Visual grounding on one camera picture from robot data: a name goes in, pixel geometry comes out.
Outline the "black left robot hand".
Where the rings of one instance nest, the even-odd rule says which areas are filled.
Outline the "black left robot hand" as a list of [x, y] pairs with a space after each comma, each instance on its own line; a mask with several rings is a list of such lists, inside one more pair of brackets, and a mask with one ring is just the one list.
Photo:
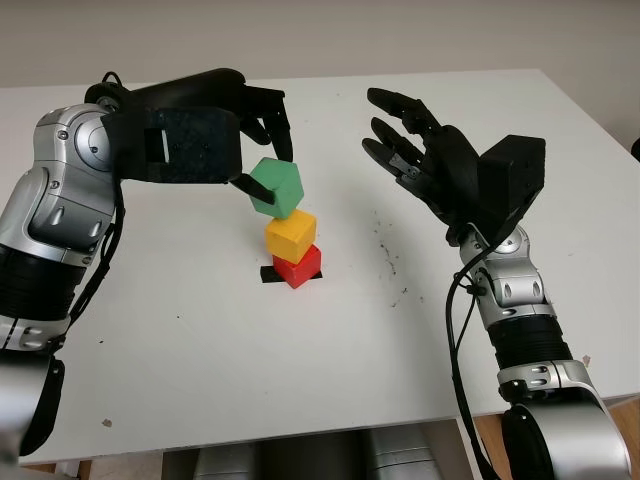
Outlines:
[[254, 87], [216, 69], [137, 89], [106, 120], [120, 178], [166, 184], [227, 184], [269, 205], [273, 189], [244, 173], [241, 138], [293, 159], [281, 90]]

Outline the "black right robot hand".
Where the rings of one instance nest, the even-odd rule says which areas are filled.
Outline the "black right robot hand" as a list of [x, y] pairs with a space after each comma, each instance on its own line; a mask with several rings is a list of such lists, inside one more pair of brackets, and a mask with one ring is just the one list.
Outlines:
[[459, 246], [476, 213], [478, 153], [459, 129], [440, 124], [419, 99], [381, 88], [368, 89], [367, 99], [400, 119], [408, 133], [420, 136], [424, 148], [418, 149], [374, 117], [371, 129], [375, 137], [362, 140], [364, 151], [391, 173], [397, 184], [423, 201], [447, 226], [449, 245]]

